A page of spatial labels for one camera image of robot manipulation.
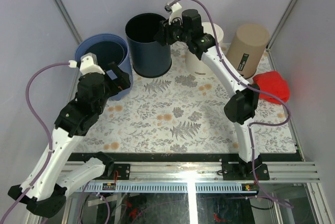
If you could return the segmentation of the dark navy tall bin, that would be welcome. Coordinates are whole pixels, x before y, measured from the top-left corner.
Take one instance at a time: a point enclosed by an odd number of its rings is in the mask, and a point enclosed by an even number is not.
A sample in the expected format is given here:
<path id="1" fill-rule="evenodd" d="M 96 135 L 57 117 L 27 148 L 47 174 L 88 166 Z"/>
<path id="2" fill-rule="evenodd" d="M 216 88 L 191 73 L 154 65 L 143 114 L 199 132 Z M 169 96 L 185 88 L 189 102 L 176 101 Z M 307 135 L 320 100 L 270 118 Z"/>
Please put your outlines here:
<path id="1" fill-rule="evenodd" d="M 163 76 L 172 66 L 170 47 L 154 40 L 164 20 L 159 14 L 144 13 L 131 18 L 125 26 L 133 69 L 142 77 Z"/>

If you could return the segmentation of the tan cylindrical bin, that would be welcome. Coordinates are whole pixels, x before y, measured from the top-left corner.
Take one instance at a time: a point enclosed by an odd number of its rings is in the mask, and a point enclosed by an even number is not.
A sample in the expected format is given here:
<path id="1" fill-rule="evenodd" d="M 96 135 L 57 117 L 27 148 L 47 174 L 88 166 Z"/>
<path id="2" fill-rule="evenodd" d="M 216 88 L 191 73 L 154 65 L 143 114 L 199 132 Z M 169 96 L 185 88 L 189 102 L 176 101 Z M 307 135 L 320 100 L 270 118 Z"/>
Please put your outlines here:
<path id="1" fill-rule="evenodd" d="M 256 73 L 269 39 L 269 32 L 259 24 L 243 24 L 237 29 L 226 57 L 245 79 Z"/>

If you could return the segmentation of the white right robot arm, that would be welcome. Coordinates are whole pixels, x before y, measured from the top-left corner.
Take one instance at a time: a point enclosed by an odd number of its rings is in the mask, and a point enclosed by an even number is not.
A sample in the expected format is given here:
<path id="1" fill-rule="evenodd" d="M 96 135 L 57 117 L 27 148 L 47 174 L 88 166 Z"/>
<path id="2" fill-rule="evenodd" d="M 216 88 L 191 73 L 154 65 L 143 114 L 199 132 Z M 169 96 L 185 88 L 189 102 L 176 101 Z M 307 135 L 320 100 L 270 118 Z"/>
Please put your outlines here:
<path id="1" fill-rule="evenodd" d="M 154 39 L 161 45 L 180 41 L 189 51 L 207 65 L 220 80 L 230 99 L 224 106 L 226 117 L 234 124 L 239 143 L 239 174 L 251 179 L 257 174 L 255 164 L 259 157 L 252 138 L 255 111 L 259 100 L 259 87 L 238 76 L 218 45 L 216 34 L 205 33 L 201 16 L 195 9 L 173 11 L 168 7 L 169 18 L 160 22 Z"/>

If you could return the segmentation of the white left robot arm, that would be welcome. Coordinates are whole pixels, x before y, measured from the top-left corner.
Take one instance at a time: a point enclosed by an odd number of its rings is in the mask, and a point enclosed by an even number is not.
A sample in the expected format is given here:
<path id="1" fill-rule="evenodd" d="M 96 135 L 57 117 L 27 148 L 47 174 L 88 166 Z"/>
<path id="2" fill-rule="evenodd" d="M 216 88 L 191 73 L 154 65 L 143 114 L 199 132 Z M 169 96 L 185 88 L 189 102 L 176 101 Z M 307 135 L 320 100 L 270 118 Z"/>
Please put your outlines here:
<path id="1" fill-rule="evenodd" d="M 109 179 L 115 174 L 115 160 L 97 152 L 87 156 L 78 169 L 60 176 L 73 150 L 97 123 L 107 100 L 131 85 L 130 75 L 115 63 L 109 64 L 116 76 L 111 79 L 92 59 L 87 60 L 87 63 L 73 60 L 64 63 L 82 73 L 75 97 L 60 111 L 54 129 L 46 131 L 48 145 L 33 171 L 24 182 L 8 191 L 16 204 L 25 204 L 36 216 L 47 219 L 55 216 L 83 184 L 98 177 Z"/>

